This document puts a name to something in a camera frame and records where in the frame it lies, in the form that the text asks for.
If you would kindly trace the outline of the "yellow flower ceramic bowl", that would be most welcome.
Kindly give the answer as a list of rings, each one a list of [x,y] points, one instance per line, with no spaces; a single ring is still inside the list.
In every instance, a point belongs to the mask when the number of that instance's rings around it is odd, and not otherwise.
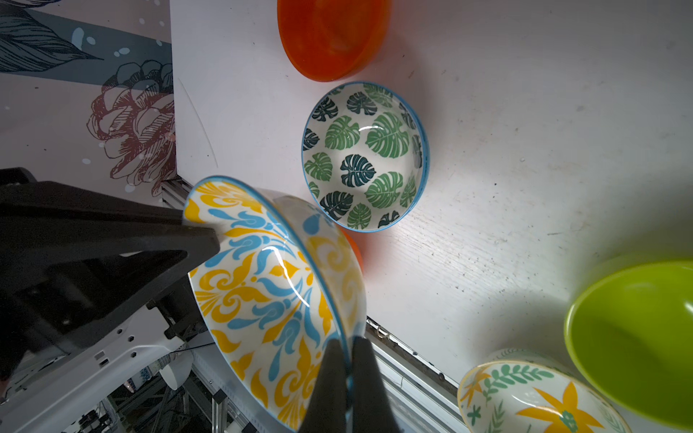
[[[601,395],[566,366],[527,349],[496,351],[458,386],[471,432],[619,432],[631,429]]]

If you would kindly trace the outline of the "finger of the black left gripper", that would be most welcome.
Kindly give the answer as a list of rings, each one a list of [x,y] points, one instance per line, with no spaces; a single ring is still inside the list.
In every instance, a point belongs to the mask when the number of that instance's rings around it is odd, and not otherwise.
[[[2,281],[178,281],[219,250],[177,209],[52,181],[1,188]]]

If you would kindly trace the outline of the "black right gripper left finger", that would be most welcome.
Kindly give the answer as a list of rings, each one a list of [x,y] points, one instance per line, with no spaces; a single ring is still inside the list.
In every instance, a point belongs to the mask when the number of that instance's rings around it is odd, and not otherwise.
[[[347,431],[347,370],[338,340],[328,342],[299,433]]]

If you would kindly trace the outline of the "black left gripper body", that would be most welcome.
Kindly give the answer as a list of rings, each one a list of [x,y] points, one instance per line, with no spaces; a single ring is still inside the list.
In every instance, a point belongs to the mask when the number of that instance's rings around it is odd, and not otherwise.
[[[181,250],[46,261],[1,261],[1,376],[39,359],[89,348],[187,272]]]

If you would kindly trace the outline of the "blue yellow patterned bowl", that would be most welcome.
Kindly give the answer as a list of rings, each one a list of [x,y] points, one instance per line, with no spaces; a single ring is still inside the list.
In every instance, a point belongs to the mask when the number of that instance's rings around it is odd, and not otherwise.
[[[316,206],[213,176],[188,195],[188,226],[215,231],[219,252],[189,273],[205,325],[236,377],[297,430],[328,342],[366,330],[366,289],[347,237]]]

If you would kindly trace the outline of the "large green leaf bowl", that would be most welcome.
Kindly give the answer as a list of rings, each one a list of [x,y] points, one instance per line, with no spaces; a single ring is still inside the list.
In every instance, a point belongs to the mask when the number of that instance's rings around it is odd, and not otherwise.
[[[393,226],[422,197],[429,143],[404,99],[384,86],[354,81],[314,106],[301,163],[312,197],[331,220],[373,233]]]

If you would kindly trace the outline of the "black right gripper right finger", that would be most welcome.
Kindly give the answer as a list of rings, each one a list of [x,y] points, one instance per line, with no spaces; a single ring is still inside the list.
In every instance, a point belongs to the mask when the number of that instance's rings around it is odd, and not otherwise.
[[[368,339],[355,339],[352,366],[353,432],[399,432],[373,345]]]

